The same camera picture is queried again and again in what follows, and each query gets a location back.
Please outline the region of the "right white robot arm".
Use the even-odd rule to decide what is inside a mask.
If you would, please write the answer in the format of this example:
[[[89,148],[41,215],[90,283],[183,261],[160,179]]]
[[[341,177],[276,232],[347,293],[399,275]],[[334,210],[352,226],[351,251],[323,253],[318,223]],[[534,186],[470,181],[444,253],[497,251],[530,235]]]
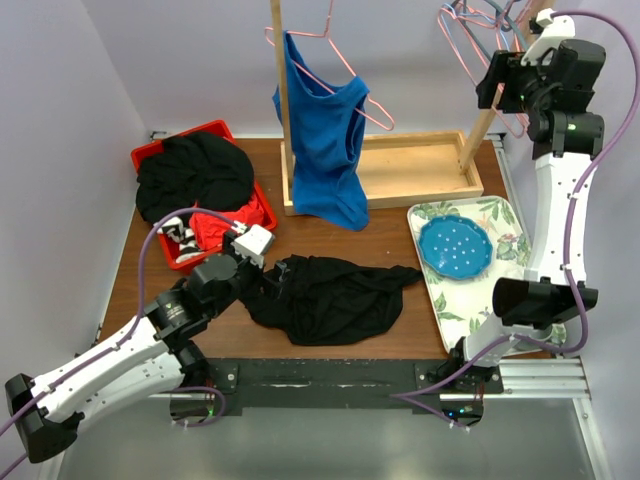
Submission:
[[[459,393],[487,381],[520,343],[554,350],[552,329],[593,308],[582,255],[589,186],[604,120],[588,112],[606,59],[595,43],[568,39],[525,52],[494,53],[476,87],[478,106],[524,113],[537,179],[536,233],[520,279],[501,277],[492,314],[462,337],[430,380]]]

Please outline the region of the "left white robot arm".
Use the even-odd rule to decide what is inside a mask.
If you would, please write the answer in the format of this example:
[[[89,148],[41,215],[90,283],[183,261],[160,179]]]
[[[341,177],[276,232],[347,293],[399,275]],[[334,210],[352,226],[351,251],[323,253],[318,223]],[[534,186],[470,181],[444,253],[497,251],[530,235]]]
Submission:
[[[32,463],[70,447],[80,431],[149,395],[196,392],[209,366],[193,338],[251,289],[279,286],[289,270],[265,271],[236,254],[216,254],[159,294],[107,340],[46,374],[5,384],[11,423]]]

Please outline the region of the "black tank top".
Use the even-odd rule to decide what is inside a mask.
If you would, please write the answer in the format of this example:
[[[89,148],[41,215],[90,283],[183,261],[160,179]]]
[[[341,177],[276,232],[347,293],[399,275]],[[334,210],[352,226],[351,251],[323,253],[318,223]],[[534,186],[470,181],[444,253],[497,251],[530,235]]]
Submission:
[[[388,332],[403,310],[403,290],[422,278],[413,267],[361,266],[332,257],[292,255],[279,300],[262,291],[239,298],[257,324],[285,332],[300,346],[340,346]]]

